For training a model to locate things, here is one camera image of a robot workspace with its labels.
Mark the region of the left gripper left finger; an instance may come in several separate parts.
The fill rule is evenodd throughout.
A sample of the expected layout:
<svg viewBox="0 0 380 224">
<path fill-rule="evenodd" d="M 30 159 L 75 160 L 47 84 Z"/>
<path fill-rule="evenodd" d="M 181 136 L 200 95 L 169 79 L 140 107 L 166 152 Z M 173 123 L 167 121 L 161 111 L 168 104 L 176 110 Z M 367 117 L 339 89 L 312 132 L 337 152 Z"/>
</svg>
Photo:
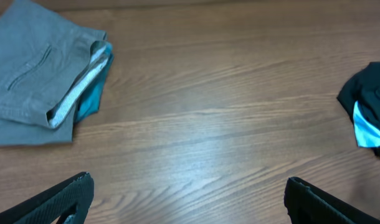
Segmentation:
<svg viewBox="0 0 380 224">
<path fill-rule="evenodd" d="M 88 172 L 75 176 L 0 213 L 0 223 L 82 224 L 94 197 L 94 180 Z"/>
</svg>

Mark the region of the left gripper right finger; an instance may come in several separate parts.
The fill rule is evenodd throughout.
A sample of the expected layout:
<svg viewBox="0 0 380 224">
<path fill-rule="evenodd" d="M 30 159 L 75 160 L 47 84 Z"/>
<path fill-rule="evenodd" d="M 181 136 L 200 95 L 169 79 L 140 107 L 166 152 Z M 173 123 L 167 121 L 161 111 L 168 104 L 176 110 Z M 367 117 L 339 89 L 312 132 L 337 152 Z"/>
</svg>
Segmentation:
<svg viewBox="0 0 380 224">
<path fill-rule="evenodd" d="M 292 224 L 380 224 L 377 218 L 298 177 L 287 180 L 284 205 Z"/>
</svg>

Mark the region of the grey shorts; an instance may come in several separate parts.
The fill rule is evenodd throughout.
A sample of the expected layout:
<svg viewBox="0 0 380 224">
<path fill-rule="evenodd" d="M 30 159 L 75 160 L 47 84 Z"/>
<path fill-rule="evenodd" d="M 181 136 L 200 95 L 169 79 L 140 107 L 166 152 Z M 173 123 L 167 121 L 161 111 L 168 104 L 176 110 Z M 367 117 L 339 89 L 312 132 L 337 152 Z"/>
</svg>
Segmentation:
<svg viewBox="0 0 380 224">
<path fill-rule="evenodd" d="M 71 142 L 111 56 L 105 31 L 14 1 L 0 17 L 0 146 Z"/>
</svg>

